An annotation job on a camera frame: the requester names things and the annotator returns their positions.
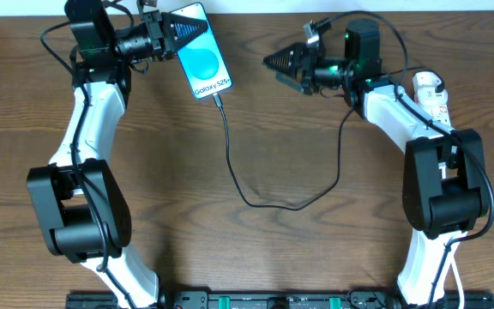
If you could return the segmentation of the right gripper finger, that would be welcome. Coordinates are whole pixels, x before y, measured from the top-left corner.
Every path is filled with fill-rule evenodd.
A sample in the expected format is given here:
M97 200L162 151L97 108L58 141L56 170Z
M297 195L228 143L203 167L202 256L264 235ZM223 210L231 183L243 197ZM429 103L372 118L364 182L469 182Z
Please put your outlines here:
M278 82L282 82L283 84L292 88L293 90L295 90L301 94L304 94L304 86L303 86L302 76L299 76L299 75L291 76L291 75L287 75L285 73L277 72L275 74L275 78Z
M294 43L272 55L263 59L263 63L268 69L281 73L282 75L295 78L298 69L302 67L302 56L304 44Z

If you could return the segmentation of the blue screen Galaxy smartphone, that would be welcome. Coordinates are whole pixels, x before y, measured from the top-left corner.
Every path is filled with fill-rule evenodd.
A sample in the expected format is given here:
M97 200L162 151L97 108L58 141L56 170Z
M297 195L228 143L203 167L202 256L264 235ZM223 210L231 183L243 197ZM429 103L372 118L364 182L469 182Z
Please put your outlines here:
M178 58L193 96L197 100L232 86L232 78L201 3L192 3L172 11L173 14L203 20L208 30L178 51Z

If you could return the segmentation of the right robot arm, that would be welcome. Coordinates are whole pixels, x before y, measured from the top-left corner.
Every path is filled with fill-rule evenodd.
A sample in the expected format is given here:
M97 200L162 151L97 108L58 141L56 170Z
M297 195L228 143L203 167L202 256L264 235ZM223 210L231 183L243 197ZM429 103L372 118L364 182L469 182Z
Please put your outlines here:
M404 156L402 208L412 228L407 260L388 294L387 308L465 308L480 299L445 293L456 274L455 251L485 235L476 222L494 221L494 192L485 172L483 143L475 130L457 130L448 119L443 79L418 72L416 95L402 87L403 71L385 73L380 55L380 15L347 14L345 51L330 57L323 42L331 19L304 26L306 41L263 59L277 78L302 94L341 89L350 110L374 124Z

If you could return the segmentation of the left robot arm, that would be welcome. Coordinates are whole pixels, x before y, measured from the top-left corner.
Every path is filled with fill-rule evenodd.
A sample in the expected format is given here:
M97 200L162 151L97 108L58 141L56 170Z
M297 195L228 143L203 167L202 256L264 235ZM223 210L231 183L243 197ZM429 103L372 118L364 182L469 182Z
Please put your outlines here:
M130 209L109 160L117 125L140 62L165 61L209 30L204 18L137 4L139 17L116 29L107 13L117 1L69 0L66 25L75 46L63 67L71 74L75 107L57 152L27 175L27 190L48 251L93 271L111 300L88 298L86 307L170 308L158 275L131 244Z

